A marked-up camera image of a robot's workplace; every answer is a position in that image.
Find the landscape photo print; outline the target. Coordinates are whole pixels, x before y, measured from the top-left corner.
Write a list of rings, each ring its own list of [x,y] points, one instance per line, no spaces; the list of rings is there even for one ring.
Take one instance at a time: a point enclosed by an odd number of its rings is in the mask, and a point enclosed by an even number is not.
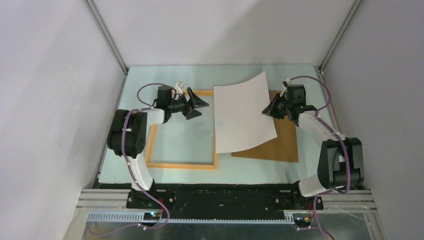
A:
[[[270,104],[267,76],[213,87],[215,150],[233,153],[259,146],[277,137],[272,117],[262,114]]]

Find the orange wooden picture frame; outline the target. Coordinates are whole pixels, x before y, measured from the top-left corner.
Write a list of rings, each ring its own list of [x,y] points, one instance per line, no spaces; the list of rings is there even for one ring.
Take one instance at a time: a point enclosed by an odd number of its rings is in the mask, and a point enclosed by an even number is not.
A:
[[[202,96],[212,96],[212,97],[214,97],[214,93],[213,93],[212,90],[194,90],[194,93],[196,95],[198,95],[200,98]],[[213,165],[171,164],[171,163],[153,163],[153,162],[151,162],[151,155],[152,155],[152,149],[153,149],[153,145],[154,145],[154,141],[155,141],[155,134],[156,134],[156,131],[157,131],[157,126],[158,125],[151,126],[150,129],[149,129],[148,135],[147,135],[147,143],[146,143],[146,147],[145,147],[144,158],[145,158],[146,165],[149,168],[188,169],[188,170],[216,170],[218,168],[218,154],[216,152],[216,141],[215,141],[215,138],[214,138],[214,142],[215,142],[215,146],[214,146],[215,154],[214,154]]]

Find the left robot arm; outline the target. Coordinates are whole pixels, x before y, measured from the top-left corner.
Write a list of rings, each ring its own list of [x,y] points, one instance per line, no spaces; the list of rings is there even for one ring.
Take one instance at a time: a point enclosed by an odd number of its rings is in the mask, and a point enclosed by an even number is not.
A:
[[[158,194],[150,190],[154,179],[144,159],[150,128],[167,123],[176,113],[181,113],[186,120],[200,117],[199,109],[209,107],[209,103],[190,87],[183,90],[183,82],[176,86],[156,83],[156,86],[156,98],[146,108],[115,111],[106,140],[107,147],[123,158],[131,177],[131,187],[142,191],[138,201],[145,208],[153,208],[158,202]]]

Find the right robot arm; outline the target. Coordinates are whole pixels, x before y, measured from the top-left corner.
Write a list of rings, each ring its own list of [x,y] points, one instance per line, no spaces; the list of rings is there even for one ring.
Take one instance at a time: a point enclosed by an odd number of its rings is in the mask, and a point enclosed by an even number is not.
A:
[[[283,91],[274,96],[262,114],[274,119],[288,118],[320,147],[316,174],[298,182],[299,190],[291,194],[291,204],[304,209],[312,196],[331,191],[347,194],[352,186],[364,180],[362,142],[337,131],[320,116],[316,107],[308,105],[302,84],[284,81],[283,86]]]

